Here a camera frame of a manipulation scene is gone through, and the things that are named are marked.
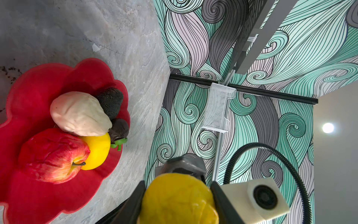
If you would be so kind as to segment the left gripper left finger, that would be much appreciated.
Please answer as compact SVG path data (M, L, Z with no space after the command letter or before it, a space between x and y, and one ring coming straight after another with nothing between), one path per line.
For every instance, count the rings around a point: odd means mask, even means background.
M96 224L138 224L145 191L145 182L140 181L127 200L102 217Z

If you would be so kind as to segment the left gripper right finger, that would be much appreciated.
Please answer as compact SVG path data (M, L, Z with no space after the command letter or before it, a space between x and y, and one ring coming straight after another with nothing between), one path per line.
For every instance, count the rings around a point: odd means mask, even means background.
M213 181L211 183L210 190L213 194L215 208L219 216L219 224L244 224L217 182Z

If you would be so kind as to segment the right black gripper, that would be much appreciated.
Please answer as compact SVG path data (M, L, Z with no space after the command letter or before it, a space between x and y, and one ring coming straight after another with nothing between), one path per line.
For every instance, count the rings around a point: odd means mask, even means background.
M167 160L154 170L155 177L165 173L179 173L193 176L206 184L207 169L203 158L197 155L182 155Z

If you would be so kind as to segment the yellow bell pepper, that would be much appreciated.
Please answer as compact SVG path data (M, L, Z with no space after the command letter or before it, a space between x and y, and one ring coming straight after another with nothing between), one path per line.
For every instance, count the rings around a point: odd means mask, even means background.
M218 224L211 190L195 177L166 173L146 189L139 224Z

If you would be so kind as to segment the yellow lemon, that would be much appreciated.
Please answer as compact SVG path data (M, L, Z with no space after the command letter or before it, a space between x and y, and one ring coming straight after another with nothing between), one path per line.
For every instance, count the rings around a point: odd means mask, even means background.
M81 136L85 143L87 143L90 154L82 166L82 170L92 170L101 166L106 160L110 147L111 139L108 133L102 136Z

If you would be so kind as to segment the dark mangosteen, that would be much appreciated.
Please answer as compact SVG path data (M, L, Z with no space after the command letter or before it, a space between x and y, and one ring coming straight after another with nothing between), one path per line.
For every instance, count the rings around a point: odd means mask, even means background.
M122 145L128 141L129 126L124 119L113 120L108 134L111 139L111 148L121 151Z

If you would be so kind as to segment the red apple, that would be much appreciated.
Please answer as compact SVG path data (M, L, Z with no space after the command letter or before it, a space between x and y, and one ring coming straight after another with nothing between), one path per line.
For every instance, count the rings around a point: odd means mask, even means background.
M26 141L20 150L20 170L31 178L60 184L73 179L90 154L86 142L59 128L46 129Z

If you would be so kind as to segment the dark avocado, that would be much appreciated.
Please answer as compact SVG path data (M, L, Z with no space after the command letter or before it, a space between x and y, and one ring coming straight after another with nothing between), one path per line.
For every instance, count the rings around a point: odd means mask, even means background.
M104 113L113 120L117 117L124 99L123 93L117 88L110 87L95 96L99 101Z

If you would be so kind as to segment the pale cream pear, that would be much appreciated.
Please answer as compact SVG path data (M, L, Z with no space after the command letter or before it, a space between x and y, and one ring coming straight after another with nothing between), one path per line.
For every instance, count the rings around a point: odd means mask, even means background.
M78 136L102 136L112 128L99 101L84 92L71 91L57 97L50 105L50 115L60 129Z

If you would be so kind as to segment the red flower-shaped fruit bowl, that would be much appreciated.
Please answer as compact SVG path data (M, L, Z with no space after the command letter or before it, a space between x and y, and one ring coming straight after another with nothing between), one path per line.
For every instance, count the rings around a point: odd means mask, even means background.
M18 156L23 143L33 135L53 128L49 108L58 96L80 91L92 95L109 87L119 89L124 101L118 118L130 123L126 86L115 80L109 66L88 58L76 67L61 63L36 66L22 74L6 98L7 120L1 124L1 205L6 224L47 224L61 213L73 213L96 194L102 181L116 168L122 148L111 149L96 169L80 171L62 184L39 182L21 172Z

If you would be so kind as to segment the clear plastic wall holder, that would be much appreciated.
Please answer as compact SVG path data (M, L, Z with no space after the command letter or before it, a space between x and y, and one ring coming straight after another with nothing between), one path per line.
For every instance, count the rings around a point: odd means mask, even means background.
M225 85L212 83L204 109L202 127L219 133L229 131L229 120L226 118L226 108L229 100L236 96L236 89Z

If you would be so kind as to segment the aluminium wall rail right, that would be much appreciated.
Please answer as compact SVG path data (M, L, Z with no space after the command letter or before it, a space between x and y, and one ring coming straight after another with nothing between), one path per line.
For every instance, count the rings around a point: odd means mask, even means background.
M231 82L234 74L235 74L235 70L231 70L231 72L227 75L225 80L223 82L221 82L221 85L228 86L228 84ZM217 149L216 149L214 164L213 164L213 177L212 177L213 182L218 182L218 179L219 179L219 169L220 169L221 154L222 154L224 138L225 138L225 133L218 134Z

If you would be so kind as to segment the aluminium wall rail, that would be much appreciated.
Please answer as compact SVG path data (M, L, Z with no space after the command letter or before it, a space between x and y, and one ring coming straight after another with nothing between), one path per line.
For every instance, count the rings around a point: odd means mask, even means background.
M228 86L228 84L231 82L234 74L235 74L235 70L231 70L231 72L227 75L225 80L223 82L221 82L221 85ZM218 182L218 179L219 179L219 169L220 169L221 154L222 154L224 138L225 138L225 133L218 134L217 149L216 149L214 164L213 164L213 177L212 177L213 182Z
M249 70L296 3L297 1L278 1L264 27L255 30L258 37L245 58L238 60L236 74L245 74Z

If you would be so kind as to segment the aluminium wall rail back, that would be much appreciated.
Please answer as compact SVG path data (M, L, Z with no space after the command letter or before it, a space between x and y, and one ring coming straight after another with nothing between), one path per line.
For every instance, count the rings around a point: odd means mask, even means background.
M249 70L296 3L297 1L278 1L264 27L255 30L258 37L245 58L238 60L236 74L245 74Z

